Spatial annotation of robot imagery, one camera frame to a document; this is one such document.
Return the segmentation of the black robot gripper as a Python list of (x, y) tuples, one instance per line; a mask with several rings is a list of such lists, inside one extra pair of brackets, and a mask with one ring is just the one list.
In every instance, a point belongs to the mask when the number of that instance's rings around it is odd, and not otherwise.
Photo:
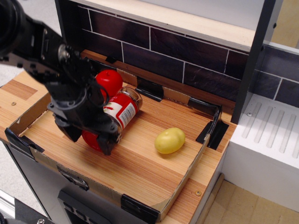
[(55, 84), (49, 93), (48, 109), (54, 112), (55, 123), (64, 135), (76, 142), (83, 130), (98, 134), (96, 141), (101, 151), (111, 155), (121, 134), (116, 133), (117, 125), (103, 111), (110, 99), (106, 90), (98, 83), (86, 87)]

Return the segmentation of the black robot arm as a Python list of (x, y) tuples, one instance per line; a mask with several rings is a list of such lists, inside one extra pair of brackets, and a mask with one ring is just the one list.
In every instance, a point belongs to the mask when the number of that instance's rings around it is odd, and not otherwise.
[(48, 109), (69, 139), (77, 141), (83, 131), (93, 133), (101, 151), (111, 154), (121, 130), (103, 111), (108, 92), (96, 81), (90, 61), (53, 29), (26, 15), (16, 0), (0, 3), (0, 61), (23, 68), (46, 87)]

